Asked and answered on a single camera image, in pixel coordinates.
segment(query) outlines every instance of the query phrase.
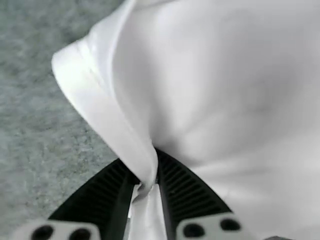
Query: black screw hole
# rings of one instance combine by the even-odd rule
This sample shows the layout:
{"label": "black screw hole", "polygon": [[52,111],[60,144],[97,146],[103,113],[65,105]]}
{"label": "black screw hole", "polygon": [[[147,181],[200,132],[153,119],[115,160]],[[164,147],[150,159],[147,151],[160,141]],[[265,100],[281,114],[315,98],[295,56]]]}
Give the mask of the black screw hole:
{"label": "black screw hole", "polygon": [[186,238],[200,238],[205,235],[205,230],[199,224],[190,223],[184,227],[183,234]]}
{"label": "black screw hole", "polygon": [[69,237],[69,240],[89,240],[91,233],[86,228],[79,228],[75,230]]}
{"label": "black screw hole", "polygon": [[231,218],[224,219],[220,222],[220,226],[225,231],[238,231],[241,229],[240,224]]}
{"label": "black screw hole", "polygon": [[38,227],[32,233],[31,240],[48,240],[51,238],[54,228],[50,225],[43,225]]}

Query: white fabric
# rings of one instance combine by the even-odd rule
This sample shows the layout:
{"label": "white fabric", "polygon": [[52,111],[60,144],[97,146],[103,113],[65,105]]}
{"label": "white fabric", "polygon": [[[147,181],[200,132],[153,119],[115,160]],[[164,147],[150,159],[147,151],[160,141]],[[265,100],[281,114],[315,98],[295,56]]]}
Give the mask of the white fabric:
{"label": "white fabric", "polygon": [[[154,145],[259,239],[320,239],[319,4],[126,0],[56,53],[53,71],[144,196],[158,167]],[[159,198],[153,190],[143,201]],[[157,239],[163,228],[134,208],[145,231],[131,236]]]}

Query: gray carpet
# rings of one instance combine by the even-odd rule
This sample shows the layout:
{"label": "gray carpet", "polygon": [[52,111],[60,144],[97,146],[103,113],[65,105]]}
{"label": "gray carpet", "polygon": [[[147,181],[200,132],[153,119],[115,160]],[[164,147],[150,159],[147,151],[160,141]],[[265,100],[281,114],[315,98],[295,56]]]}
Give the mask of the gray carpet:
{"label": "gray carpet", "polygon": [[0,0],[0,240],[116,158],[58,88],[54,52],[121,0]]}

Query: white cloth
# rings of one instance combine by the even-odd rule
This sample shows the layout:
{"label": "white cloth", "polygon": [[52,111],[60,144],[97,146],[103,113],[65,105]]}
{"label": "white cloth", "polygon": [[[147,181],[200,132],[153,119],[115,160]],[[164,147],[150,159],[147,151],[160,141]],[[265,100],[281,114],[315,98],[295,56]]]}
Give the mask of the white cloth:
{"label": "white cloth", "polygon": [[[154,145],[201,177],[259,239],[317,240],[319,6],[125,0],[56,53],[53,71],[77,111],[144,183],[142,193],[156,176]],[[153,198],[154,208],[159,197],[152,190],[144,201]],[[133,229],[131,239],[162,238],[163,225],[151,227],[152,213],[142,212],[145,232]]]}

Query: ridged rubber pad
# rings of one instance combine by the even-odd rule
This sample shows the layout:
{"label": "ridged rubber pad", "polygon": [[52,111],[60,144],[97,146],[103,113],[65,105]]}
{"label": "ridged rubber pad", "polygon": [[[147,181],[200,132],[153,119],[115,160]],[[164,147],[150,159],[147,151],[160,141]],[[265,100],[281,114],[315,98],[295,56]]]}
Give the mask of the ridged rubber pad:
{"label": "ridged rubber pad", "polygon": [[158,184],[168,240],[176,239],[176,228],[185,219],[231,212],[212,189],[186,166],[157,150]]}
{"label": "ridged rubber pad", "polygon": [[117,159],[72,194],[49,219],[92,223],[99,228],[101,240],[123,240],[133,188],[139,182]]}

